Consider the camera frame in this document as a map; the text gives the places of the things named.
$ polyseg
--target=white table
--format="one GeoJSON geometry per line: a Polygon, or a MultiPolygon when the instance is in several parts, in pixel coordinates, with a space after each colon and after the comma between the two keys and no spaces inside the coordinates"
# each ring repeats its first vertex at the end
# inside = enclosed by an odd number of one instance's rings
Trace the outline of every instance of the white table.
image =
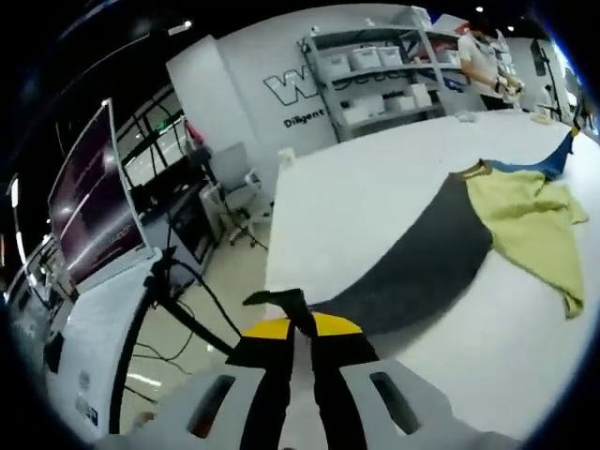
{"type": "MultiPolygon", "coordinates": [[[[334,297],[408,230],[449,172],[479,158],[538,162],[567,131],[521,112],[482,112],[474,124],[444,117],[298,159],[277,181],[265,288],[301,288],[310,304],[334,297]]],[[[590,216],[575,227],[586,287],[579,317],[567,321],[558,292],[490,251],[450,311],[373,340],[481,430],[526,438],[560,398],[592,337],[600,305],[600,148],[579,135],[574,151],[562,182],[590,216]]]]}
{"type": "Polygon", "coordinates": [[[131,325],[143,307],[143,283],[160,257],[157,251],[154,258],[84,292],[67,319],[58,373],[48,373],[46,383],[51,404],[85,442],[109,432],[119,362],[129,333],[139,331],[131,330],[131,325]],[[87,388],[82,387],[82,372],[89,375],[87,388]],[[96,426],[76,408],[78,397],[96,410],[96,426]]]}

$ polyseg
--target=yellow shirt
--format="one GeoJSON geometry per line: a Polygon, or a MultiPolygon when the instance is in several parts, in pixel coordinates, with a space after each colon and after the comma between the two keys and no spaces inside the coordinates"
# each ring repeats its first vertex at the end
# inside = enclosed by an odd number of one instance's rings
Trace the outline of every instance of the yellow shirt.
{"type": "Polygon", "coordinates": [[[496,251],[561,291],[567,319],[576,317],[584,292],[572,225],[588,216],[569,188],[540,172],[499,172],[485,162],[462,176],[496,251]]]}

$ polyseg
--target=computer monitor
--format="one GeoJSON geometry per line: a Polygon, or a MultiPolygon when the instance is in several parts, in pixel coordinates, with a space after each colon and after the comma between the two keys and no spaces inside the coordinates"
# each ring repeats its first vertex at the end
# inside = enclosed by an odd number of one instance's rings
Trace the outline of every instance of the computer monitor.
{"type": "Polygon", "coordinates": [[[80,293],[154,256],[123,182],[109,100],[68,153],[48,199],[52,233],[80,293]]]}

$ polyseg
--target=white box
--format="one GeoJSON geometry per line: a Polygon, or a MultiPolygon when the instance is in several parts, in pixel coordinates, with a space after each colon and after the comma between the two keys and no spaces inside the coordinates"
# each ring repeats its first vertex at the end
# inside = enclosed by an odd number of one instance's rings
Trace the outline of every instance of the white box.
{"type": "Polygon", "coordinates": [[[419,94],[418,96],[414,96],[413,98],[417,108],[426,108],[427,106],[431,106],[433,104],[429,92],[426,92],[424,95],[419,94]]]}
{"type": "Polygon", "coordinates": [[[390,98],[394,110],[410,111],[416,108],[414,97],[402,96],[390,98]]]}
{"type": "Polygon", "coordinates": [[[382,61],[382,66],[395,68],[404,64],[399,47],[380,47],[377,52],[379,53],[379,59],[382,61]]]}
{"type": "Polygon", "coordinates": [[[438,59],[438,63],[451,64],[457,68],[460,67],[460,56],[457,50],[444,50],[437,53],[436,58],[438,59]]]}
{"type": "Polygon", "coordinates": [[[385,113],[383,96],[372,95],[356,98],[352,101],[352,105],[355,107],[364,108],[371,117],[385,113]]]}
{"type": "Polygon", "coordinates": [[[417,83],[417,84],[411,84],[409,86],[409,93],[413,96],[413,97],[428,97],[429,96],[429,92],[428,92],[428,87],[423,84],[423,83],[417,83]]]}
{"type": "Polygon", "coordinates": [[[362,106],[352,106],[343,111],[344,118],[349,125],[358,124],[368,120],[368,111],[362,106]]]}
{"type": "Polygon", "coordinates": [[[352,50],[352,68],[360,70],[363,68],[380,68],[382,62],[379,59],[377,48],[365,47],[364,49],[352,50]]]}
{"type": "Polygon", "coordinates": [[[322,64],[325,74],[329,78],[341,77],[351,72],[348,55],[345,53],[325,56],[322,64]]]}

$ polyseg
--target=metal shelf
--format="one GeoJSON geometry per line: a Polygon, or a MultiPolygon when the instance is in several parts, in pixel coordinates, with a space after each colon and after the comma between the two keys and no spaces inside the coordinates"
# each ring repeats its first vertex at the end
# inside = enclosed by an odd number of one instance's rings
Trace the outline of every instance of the metal shelf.
{"type": "MultiPolygon", "coordinates": [[[[409,19],[408,16],[404,15],[403,20],[409,19]]],[[[431,45],[431,40],[445,41],[449,43],[456,43],[459,36],[454,33],[446,33],[437,30],[426,30],[423,27],[422,22],[411,14],[410,22],[405,22],[405,25],[383,25],[383,26],[366,26],[362,29],[350,29],[341,30],[331,33],[309,33],[300,42],[298,46],[302,52],[307,66],[310,69],[312,77],[317,84],[319,95],[322,98],[324,108],[327,111],[327,115],[330,118],[331,126],[336,134],[337,141],[343,142],[353,139],[353,131],[355,128],[364,127],[369,124],[376,124],[383,121],[389,121],[391,119],[415,115],[419,113],[427,113],[441,109],[444,113],[450,111],[451,108],[447,104],[450,101],[450,96],[442,95],[447,91],[447,86],[444,81],[444,72],[450,70],[460,70],[460,67],[454,66],[448,63],[439,63],[436,59],[436,55],[431,45]],[[398,46],[400,57],[403,61],[409,61],[410,47],[407,41],[417,41],[424,47],[427,53],[427,58],[430,62],[415,63],[415,64],[402,64],[396,67],[373,67],[355,70],[347,74],[328,77],[327,71],[325,70],[324,57],[329,54],[328,49],[342,48],[348,46],[355,46],[360,44],[372,44],[377,42],[390,42],[395,46],[398,46]],[[336,87],[340,83],[349,82],[360,79],[361,77],[368,77],[371,75],[377,75],[382,73],[394,73],[402,74],[403,76],[398,77],[399,83],[419,83],[419,71],[423,75],[427,75],[426,71],[432,72],[432,79],[435,81],[433,89],[429,87],[429,90],[437,90],[439,103],[436,103],[430,107],[420,108],[412,111],[392,111],[386,112],[380,116],[371,117],[366,121],[358,124],[349,124],[345,117],[341,107],[340,93],[336,90],[336,87]]]]}
{"type": "Polygon", "coordinates": [[[459,70],[459,71],[462,70],[462,68],[460,68],[460,66],[456,66],[451,63],[438,63],[438,66],[440,66],[441,70],[459,70]]]}
{"type": "Polygon", "coordinates": [[[352,129],[366,127],[367,125],[378,124],[378,123],[386,121],[386,120],[399,119],[400,117],[408,117],[408,116],[419,114],[419,113],[430,113],[432,111],[437,111],[442,108],[443,108],[443,106],[440,103],[435,103],[431,106],[425,106],[423,108],[416,108],[414,110],[409,110],[409,111],[385,112],[381,115],[376,115],[374,117],[370,117],[368,120],[363,120],[362,122],[358,122],[356,124],[349,124],[349,127],[352,129]]]}
{"type": "Polygon", "coordinates": [[[376,73],[385,73],[385,72],[398,72],[401,70],[423,70],[423,69],[432,69],[433,64],[431,63],[419,63],[419,64],[403,64],[402,66],[395,67],[371,67],[371,68],[363,68],[360,70],[353,70],[350,73],[344,75],[338,75],[336,77],[331,77],[329,80],[331,83],[345,82],[348,80],[353,80],[354,78],[364,77],[366,75],[372,75],[376,73]]]}
{"type": "Polygon", "coordinates": [[[409,33],[417,32],[418,29],[414,26],[388,25],[383,27],[377,26],[372,28],[337,31],[333,33],[317,33],[311,37],[315,43],[316,49],[321,51],[336,47],[363,44],[366,42],[398,39],[409,33]]]}

